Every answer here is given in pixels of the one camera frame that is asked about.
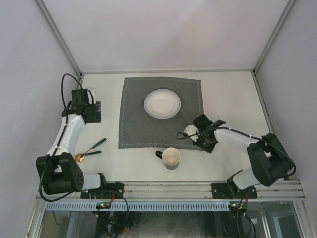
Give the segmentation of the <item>white bowl plate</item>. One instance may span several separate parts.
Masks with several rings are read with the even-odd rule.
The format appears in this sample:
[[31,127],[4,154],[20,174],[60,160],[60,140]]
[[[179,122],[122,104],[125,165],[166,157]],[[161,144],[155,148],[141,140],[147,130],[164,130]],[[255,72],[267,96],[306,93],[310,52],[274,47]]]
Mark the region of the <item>white bowl plate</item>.
[[144,99],[144,110],[155,119],[170,119],[181,109],[179,96],[168,89],[157,89]]

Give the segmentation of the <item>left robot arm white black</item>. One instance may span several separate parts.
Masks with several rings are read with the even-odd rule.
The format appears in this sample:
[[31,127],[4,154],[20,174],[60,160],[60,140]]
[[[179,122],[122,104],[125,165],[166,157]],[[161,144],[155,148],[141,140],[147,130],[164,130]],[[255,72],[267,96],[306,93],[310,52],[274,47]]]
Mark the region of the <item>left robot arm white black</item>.
[[39,194],[46,202],[56,202],[48,195],[60,194],[59,199],[74,192],[91,191],[97,198],[108,194],[104,174],[84,174],[79,167],[85,155],[75,154],[75,148],[84,126],[101,122],[101,102],[96,100],[95,88],[72,90],[69,102],[62,100],[61,127],[55,142],[46,155],[36,160],[40,177]]

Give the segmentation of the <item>gold spoon green handle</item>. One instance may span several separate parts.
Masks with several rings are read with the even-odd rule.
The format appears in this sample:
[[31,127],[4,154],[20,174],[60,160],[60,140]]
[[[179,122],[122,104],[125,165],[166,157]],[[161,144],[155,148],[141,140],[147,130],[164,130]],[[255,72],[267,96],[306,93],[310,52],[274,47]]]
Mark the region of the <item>gold spoon green handle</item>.
[[104,142],[106,142],[106,138],[103,138],[102,140],[100,140],[99,142],[97,142],[94,146],[92,146],[88,151],[86,151],[85,153],[81,153],[81,154],[77,154],[75,156],[75,161],[76,162],[82,162],[85,158],[85,154],[89,153],[89,152],[94,152],[95,149],[100,146],[101,144],[103,144]]

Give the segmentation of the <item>grey cloth napkin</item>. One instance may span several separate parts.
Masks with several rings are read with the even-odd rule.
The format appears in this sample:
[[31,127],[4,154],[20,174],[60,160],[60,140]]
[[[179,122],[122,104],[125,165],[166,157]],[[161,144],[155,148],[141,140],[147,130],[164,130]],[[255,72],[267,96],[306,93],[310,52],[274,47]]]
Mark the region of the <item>grey cloth napkin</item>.
[[[148,94],[158,89],[176,93],[180,111],[169,119],[156,119],[144,109]],[[192,139],[178,140],[176,135],[203,114],[201,81],[177,77],[127,77],[121,98],[118,147],[199,150]]]

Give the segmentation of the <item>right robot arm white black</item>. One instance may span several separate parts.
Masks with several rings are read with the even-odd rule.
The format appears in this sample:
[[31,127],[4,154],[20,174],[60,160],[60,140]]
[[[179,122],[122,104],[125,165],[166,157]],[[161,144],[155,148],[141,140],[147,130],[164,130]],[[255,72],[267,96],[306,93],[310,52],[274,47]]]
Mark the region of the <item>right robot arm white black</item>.
[[256,198],[256,185],[271,186],[279,179],[292,176],[297,167],[273,133],[261,137],[230,127],[223,120],[211,121],[202,114],[193,120],[177,140],[191,138],[193,145],[211,153],[218,143],[225,143],[247,154],[250,166],[237,171],[225,183],[212,183],[212,196],[220,198]]

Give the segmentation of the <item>dark mug cream inside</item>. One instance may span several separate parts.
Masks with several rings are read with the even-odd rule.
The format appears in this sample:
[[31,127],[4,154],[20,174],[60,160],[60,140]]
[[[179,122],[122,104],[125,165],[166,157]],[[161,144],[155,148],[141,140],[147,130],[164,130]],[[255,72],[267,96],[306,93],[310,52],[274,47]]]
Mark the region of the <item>dark mug cream inside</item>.
[[181,154],[179,150],[171,147],[166,148],[163,151],[156,151],[155,155],[163,161],[165,167],[168,170],[177,169],[181,160]]

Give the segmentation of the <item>gold fork green handle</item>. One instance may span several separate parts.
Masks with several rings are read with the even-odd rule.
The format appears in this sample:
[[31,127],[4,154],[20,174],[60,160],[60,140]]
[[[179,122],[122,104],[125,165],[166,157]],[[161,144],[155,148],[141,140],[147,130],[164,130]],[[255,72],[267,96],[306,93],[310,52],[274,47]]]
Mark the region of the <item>gold fork green handle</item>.
[[86,153],[85,156],[95,155],[95,154],[100,154],[100,153],[101,153],[101,151],[94,151],[94,152]]

